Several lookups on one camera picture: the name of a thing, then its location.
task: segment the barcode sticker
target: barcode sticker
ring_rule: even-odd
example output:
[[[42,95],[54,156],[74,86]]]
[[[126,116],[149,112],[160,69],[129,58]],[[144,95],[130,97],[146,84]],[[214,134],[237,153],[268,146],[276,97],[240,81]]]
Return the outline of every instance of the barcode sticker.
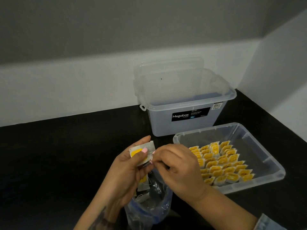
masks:
[[[211,110],[220,109],[222,105],[223,105],[223,102],[217,102],[217,103],[213,104],[213,107],[212,107]]]

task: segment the left hand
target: left hand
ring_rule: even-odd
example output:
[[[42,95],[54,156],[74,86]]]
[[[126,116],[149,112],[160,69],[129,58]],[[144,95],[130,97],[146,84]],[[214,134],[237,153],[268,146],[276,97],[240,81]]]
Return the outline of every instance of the left hand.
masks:
[[[105,192],[107,192],[120,207],[130,202],[140,180],[154,168],[152,164],[140,169],[137,167],[147,157],[147,152],[139,152],[133,157],[130,157],[129,153],[130,148],[149,141],[150,135],[130,145],[119,154],[101,184],[99,190],[104,192],[102,195],[106,195]]]

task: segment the black label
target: black label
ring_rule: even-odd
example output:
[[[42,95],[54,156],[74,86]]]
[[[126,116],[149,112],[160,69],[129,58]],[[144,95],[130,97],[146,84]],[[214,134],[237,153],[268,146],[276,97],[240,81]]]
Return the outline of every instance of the black label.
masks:
[[[207,116],[209,113],[210,107],[198,109],[198,110],[189,110],[183,112],[177,112],[172,114],[172,122],[186,119],[195,119],[203,116]]]

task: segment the forearm tattoo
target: forearm tattoo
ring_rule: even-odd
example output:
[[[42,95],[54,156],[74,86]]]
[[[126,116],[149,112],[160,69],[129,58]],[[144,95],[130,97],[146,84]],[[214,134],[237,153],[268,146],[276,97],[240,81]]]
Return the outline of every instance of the forearm tattoo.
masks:
[[[102,209],[97,219],[92,223],[88,230],[114,229],[115,223],[108,221],[105,217],[106,207]]]

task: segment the shallow plastic bin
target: shallow plastic bin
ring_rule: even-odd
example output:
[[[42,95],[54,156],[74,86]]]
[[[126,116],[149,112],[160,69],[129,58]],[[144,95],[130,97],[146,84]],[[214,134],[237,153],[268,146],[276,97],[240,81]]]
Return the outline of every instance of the shallow plastic bin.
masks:
[[[213,126],[226,102],[236,97],[198,56],[136,66],[134,90],[155,136]]]
[[[247,169],[253,169],[255,177],[247,182],[234,184],[225,183],[217,188],[222,193],[232,193],[253,186],[275,182],[285,177],[286,171],[281,164],[251,135],[251,133],[239,123],[228,123],[224,125],[186,131],[174,136],[174,143],[181,143],[186,147],[199,145],[205,146],[215,141],[231,140],[240,154],[239,160],[245,160]]]

